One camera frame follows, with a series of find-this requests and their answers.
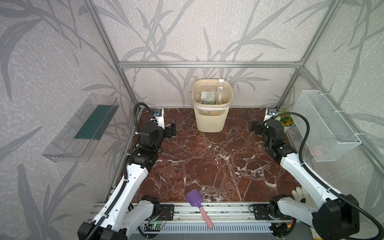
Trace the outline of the slim clear bottle white cap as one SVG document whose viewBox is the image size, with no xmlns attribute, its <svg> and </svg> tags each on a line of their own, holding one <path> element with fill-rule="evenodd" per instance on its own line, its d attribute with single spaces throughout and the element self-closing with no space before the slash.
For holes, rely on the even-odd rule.
<svg viewBox="0 0 384 240">
<path fill-rule="evenodd" d="M 216 90 L 210 89 L 207 93 L 205 104 L 206 105 L 214 105 L 215 101 L 216 101 Z"/>
</svg>

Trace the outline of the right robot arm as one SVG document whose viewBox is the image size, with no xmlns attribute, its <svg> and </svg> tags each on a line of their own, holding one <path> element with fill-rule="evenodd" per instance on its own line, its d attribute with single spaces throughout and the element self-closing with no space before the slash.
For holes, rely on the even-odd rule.
<svg viewBox="0 0 384 240">
<path fill-rule="evenodd" d="M 284 128 L 277 120 L 254 121 L 251 131 L 263 138 L 268 155 L 288 171 L 305 189 L 306 202 L 286 195 L 270 199 L 268 213 L 273 219 L 290 216 L 314 228 L 323 240 L 340 240 L 360 231 L 359 202 L 352 195 L 343 201 L 322 186 L 321 177 L 310 174 L 310 168 L 300 162 L 299 153 L 284 142 Z"/>
</svg>

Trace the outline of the clear crushed bottle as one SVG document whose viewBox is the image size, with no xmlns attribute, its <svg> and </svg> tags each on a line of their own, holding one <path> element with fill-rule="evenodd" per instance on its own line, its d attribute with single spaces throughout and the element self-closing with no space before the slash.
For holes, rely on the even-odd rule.
<svg viewBox="0 0 384 240">
<path fill-rule="evenodd" d="M 224 79 L 218 79 L 218 87 L 217 87 L 217 94 L 216 94 L 216 104 L 221 105 L 223 104 L 224 100 L 224 87 L 225 87 L 225 80 Z"/>
</svg>

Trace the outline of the lime drink square bottle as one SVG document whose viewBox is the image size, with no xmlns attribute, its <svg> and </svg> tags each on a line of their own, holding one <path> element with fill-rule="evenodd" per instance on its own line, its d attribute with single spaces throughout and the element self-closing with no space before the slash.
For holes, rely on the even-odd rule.
<svg viewBox="0 0 384 240">
<path fill-rule="evenodd" d="M 198 97 L 198 103 L 204 104 L 208 94 L 209 94 L 208 91 L 201 91 L 200 96 Z"/>
</svg>

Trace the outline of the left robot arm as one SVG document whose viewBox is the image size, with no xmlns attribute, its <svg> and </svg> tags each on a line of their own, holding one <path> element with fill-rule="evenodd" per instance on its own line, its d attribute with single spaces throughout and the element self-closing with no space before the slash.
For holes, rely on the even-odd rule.
<svg viewBox="0 0 384 240">
<path fill-rule="evenodd" d="M 126 157 L 124 175 L 117 188 L 94 219 L 81 224 L 80 240 L 127 240 L 143 221 L 158 215 L 160 203 L 156 197 L 144 196 L 132 210 L 129 206 L 157 161 L 163 140 L 176 134 L 175 122 L 165 127 L 154 122 L 143 125 Z"/>
</svg>

